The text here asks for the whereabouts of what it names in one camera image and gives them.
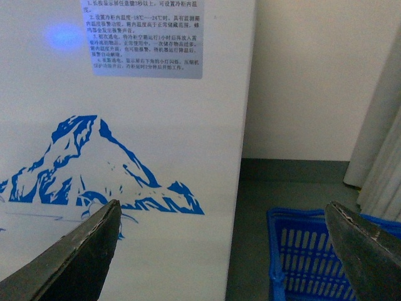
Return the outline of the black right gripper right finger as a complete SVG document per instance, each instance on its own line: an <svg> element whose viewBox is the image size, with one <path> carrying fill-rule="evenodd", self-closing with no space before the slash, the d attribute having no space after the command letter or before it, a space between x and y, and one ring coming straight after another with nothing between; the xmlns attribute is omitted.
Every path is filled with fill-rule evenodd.
<svg viewBox="0 0 401 301"><path fill-rule="evenodd" d="M338 202L325 221L357 300L400 300L400 239Z"/></svg>

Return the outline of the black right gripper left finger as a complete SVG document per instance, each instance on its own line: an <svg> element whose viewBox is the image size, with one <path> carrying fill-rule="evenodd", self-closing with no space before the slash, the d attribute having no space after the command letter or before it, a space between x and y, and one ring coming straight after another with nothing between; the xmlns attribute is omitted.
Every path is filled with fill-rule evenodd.
<svg viewBox="0 0 401 301"><path fill-rule="evenodd" d="M117 200L1 281L1 300L98 300L119 236Z"/></svg>

